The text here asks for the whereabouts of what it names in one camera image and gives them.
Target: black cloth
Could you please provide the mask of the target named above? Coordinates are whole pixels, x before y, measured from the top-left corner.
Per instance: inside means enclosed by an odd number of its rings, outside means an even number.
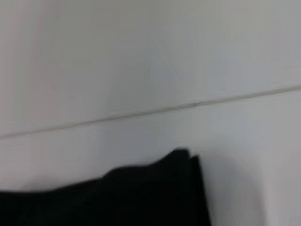
[[[175,150],[148,166],[48,192],[0,192],[1,226],[209,226],[198,157]]]

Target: black garment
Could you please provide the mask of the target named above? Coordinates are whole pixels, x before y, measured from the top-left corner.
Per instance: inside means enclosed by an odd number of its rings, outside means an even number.
[[[149,166],[40,193],[0,193],[1,226],[209,226],[198,157],[171,152]]]

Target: black fabric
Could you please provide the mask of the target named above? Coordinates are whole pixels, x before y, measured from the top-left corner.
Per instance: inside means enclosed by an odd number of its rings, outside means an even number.
[[[1,192],[0,214],[1,226],[210,225],[198,157],[186,150],[49,192]]]

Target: horizontal line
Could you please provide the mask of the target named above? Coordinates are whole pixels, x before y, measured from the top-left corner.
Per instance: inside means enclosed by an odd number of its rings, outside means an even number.
[[[171,106],[171,107],[164,107],[164,108],[159,108],[159,109],[155,109],[155,110],[142,111],[142,112],[137,112],[137,113],[129,113],[129,114],[124,114],[124,115],[114,115],[114,116],[91,120],[91,121],[82,121],[82,122],[76,122],[76,123],[70,123],[70,124],[63,124],[63,125],[59,125],[59,126],[47,127],[47,128],[43,128],[43,129],[5,134],[5,135],[1,135],[0,139],[19,137],[19,136],[23,136],[23,135],[36,134],[36,133],[41,133],[41,132],[50,132],[50,131],[62,130],[62,129],[71,129],[71,128],[78,127],[78,126],[86,126],[86,125],[105,122],[105,121],[120,121],[120,120],[125,120],[125,119],[131,119],[134,117],[166,113],[166,112],[174,112],[174,111],[180,111],[180,110],[184,110],[184,109],[200,107],[200,106],[205,106],[205,105],[214,105],[214,104],[220,104],[220,103],[226,103],[226,102],[232,102],[232,101],[238,101],[238,100],[271,96],[274,94],[281,94],[281,93],[293,92],[293,91],[298,91],[298,90],[301,90],[301,86],[287,87],[287,88],[282,88],[282,89],[274,89],[274,90],[250,93],[250,94],[245,94],[245,95],[238,95],[238,96],[233,96],[233,97],[225,97],[225,98],[220,98],[220,99],[215,99],[215,100],[197,101],[194,103],[188,103],[188,104]]]

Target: white wall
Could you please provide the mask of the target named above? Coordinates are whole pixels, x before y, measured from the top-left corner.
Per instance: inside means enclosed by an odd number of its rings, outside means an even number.
[[[0,0],[0,137],[301,85],[299,1]],[[0,139],[0,188],[203,156],[214,226],[301,224],[301,93]]]

